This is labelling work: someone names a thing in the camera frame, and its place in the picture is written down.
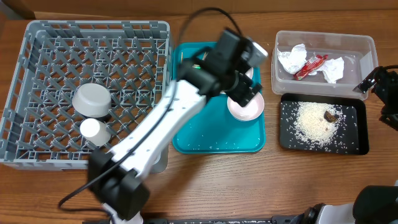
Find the white cup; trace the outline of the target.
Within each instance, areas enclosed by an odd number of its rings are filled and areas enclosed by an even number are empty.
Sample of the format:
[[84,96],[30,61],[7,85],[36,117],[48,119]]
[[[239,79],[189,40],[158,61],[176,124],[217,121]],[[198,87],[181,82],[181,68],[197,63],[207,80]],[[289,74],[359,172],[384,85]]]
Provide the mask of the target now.
[[111,134],[106,130],[106,124],[94,118],[83,120],[80,124],[80,133],[95,146],[103,146],[111,139]]

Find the brown food piece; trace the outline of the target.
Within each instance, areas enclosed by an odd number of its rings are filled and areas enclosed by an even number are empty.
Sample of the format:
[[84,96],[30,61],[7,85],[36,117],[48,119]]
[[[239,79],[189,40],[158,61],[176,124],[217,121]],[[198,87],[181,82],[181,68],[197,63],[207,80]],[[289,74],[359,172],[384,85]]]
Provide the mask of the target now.
[[338,117],[336,115],[331,114],[329,111],[325,111],[324,119],[329,123],[335,123],[338,121]]

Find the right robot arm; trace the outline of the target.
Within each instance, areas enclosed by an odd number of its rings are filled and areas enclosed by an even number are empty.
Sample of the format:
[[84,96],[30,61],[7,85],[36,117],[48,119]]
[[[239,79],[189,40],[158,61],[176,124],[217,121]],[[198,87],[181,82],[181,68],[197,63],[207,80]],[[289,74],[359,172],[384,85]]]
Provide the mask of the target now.
[[[397,65],[376,67],[354,89],[371,90],[384,103],[380,121],[397,129]],[[319,203],[290,221],[299,223],[397,223],[397,186],[369,185],[354,203],[333,206]]]

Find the large white plate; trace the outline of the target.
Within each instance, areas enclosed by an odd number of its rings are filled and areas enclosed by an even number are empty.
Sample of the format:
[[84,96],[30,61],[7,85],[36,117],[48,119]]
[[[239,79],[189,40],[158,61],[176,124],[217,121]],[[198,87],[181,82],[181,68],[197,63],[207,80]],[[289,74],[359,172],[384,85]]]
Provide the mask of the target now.
[[253,68],[253,67],[250,68],[250,69],[245,73],[245,75],[246,75],[247,77],[249,77],[250,79],[252,79],[252,77],[253,77],[253,75],[254,75],[254,68]]

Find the small pink white bowl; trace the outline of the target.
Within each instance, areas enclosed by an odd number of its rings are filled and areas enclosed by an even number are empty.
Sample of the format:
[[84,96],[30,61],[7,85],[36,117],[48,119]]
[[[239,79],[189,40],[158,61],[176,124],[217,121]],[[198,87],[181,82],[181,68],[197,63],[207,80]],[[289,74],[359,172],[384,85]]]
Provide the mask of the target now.
[[227,99],[229,112],[240,121],[252,121],[258,118],[264,111],[264,105],[264,99],[261,93],[257,93],[245,107],[239,106],[230,97]]

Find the pile of white rice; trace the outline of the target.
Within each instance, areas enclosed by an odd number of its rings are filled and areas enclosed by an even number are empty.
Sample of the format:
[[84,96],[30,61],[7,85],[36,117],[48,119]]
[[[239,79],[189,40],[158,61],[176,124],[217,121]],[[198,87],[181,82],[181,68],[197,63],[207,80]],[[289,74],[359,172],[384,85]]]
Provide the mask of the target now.
[[[324,119],[325,111],[338,117]],[[279,143],[286,149],[338,154],[358,154],[359,135],[356,108],[306,101],[280,104]]]

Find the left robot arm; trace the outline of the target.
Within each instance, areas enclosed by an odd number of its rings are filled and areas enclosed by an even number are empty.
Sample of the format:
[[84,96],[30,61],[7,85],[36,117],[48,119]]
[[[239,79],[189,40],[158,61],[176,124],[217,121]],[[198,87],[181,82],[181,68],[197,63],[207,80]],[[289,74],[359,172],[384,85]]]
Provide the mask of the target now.
[[95,150],[88,161],[88,188],[103,204],[111,223],[130,222],[149,199],[144,179],[175,134],[208,101],[226,93],[246,106],[260,92],[246,72],[268,53],[248,37],[226,29],[212,47],[183,59],[176,78],[139,126],[108,152]]

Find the red snack wrapper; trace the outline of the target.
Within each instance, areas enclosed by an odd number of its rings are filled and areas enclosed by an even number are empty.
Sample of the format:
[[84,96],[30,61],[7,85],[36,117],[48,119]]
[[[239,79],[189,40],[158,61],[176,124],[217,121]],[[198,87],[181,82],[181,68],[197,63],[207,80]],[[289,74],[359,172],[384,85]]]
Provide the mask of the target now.
[[294,74],[295,80],[302,80],[308,76],[312,71],[320,68],[327,60],[328,55],[314,55],[311,57],[304,66]]

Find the white tissue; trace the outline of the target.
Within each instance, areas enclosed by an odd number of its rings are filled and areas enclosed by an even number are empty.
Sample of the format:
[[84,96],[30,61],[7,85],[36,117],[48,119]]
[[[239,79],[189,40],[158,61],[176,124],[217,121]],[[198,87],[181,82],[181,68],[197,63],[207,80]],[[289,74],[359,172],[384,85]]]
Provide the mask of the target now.
[[297,73],[307,62],[307,50],[305,44],[295,45],[292,50],[281,52],[277,51],[277,58],[284,70],[289,74]]
[[335,84],[339,79],[343,78],[344,67],[345,62],[339,57],[337,59],[326,60],[318,71],[323,73],[324,79],[328,83]]

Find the grey bowl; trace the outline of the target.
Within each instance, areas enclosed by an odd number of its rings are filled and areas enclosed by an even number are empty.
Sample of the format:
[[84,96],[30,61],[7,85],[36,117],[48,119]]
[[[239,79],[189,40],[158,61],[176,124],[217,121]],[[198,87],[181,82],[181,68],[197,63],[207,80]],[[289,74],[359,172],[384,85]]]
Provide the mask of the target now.
[[107,88],[96,83],[80,86],[72,98],[74,109],[90,118],[101,118],[111,107],[111,94]]

